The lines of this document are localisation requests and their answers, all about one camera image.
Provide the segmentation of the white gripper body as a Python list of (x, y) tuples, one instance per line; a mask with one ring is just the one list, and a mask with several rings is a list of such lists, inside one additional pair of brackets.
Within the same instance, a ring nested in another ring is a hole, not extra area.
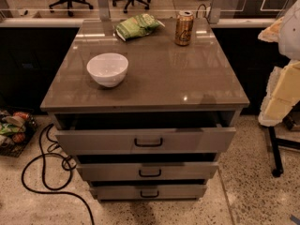
[(282, 105), (277, 98), (272, 96), (278, 84), (280, 72), (280, 67), (274, 67), (266, 85), (266, 95), (262, 100), (261, 111), (258, 117), (259, 123), (265, 127), (273, 127), (281, 121), (280, 109)]

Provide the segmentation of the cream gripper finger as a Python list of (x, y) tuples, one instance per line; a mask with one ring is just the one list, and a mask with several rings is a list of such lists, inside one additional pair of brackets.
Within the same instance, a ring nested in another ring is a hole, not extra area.
[(300, 101), (300, 61), (291, 60), (281, 72), (277, 86), (272, 94), (277, 98), (282, 108), (281, 120), (291, 111), (294, 105)]
[(261, 31), (258, 35), (258, 39), (265, 42), (278, 42), (282, 22), (283, 17), (277, 19), (270, 26)]

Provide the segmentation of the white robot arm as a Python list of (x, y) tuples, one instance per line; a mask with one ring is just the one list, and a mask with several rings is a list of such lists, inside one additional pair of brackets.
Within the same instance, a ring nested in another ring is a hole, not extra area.
[(284, 68), (274, 67), (262, 100), (258, 121), (262, 126), (273, 127), (300, 101), (300, 0), (262, 30), (258, 39), (277, 42), (279, 53), (290, 59)]

